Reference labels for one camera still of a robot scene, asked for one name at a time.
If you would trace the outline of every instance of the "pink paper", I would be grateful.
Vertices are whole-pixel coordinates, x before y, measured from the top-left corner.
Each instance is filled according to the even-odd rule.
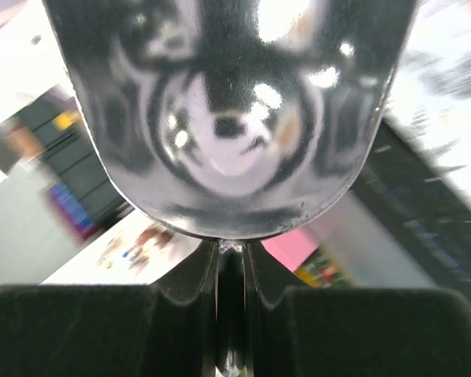
[[[317,249],[314,235],[306,228],[296,229],[262,241],[265,249],[287,269],[294,272]]]

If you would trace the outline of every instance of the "black plastic part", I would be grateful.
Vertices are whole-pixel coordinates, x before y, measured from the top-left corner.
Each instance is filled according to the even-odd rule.
[[[218,256],[204,241],[149,287],[0,288],[0,376],[213,377],[217,269],[223,276],[240,262],[218,265]],[[243,302],[225,297],[240,280],[218,285],[218,316],[243,305],[248,376],[471,375],[462,296],[312,289],[259,242],[243,250],[243,273]],[[228,323],[230,336],[241,328]]]
[[[221,372],[244,368],[243,253],[229,248],[218,257],[216,364]]]
[[[214,376],[215,243],[156,284],[1,287],[0,376]]]

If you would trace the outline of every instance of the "white wall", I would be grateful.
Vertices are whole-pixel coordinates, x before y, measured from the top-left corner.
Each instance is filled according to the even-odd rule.
[[[52,180],[16,165],[0,184],[0,284],[39,283],[83,247],[43,194]]]
[[[436,286],[351,192],[307,227],[361,287]]]
[[[0,28],[0,123],[60,82],[71,87],[42,0],[27,0]]]

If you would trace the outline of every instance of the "poster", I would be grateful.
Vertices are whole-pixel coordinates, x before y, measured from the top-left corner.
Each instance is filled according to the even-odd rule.
[[[151,284],[187,258],[200,240],[166,231],[135,210],[44,284]]]

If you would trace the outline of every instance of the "blurred background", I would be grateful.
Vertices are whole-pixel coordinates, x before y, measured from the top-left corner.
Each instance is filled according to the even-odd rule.
[[[0,1],[0,284],[149,284],[199,243],[168,234],[108,180],[42,3]],[[471,301],[471,0],[422,2],[356,183],[264,245],[313,286]]]

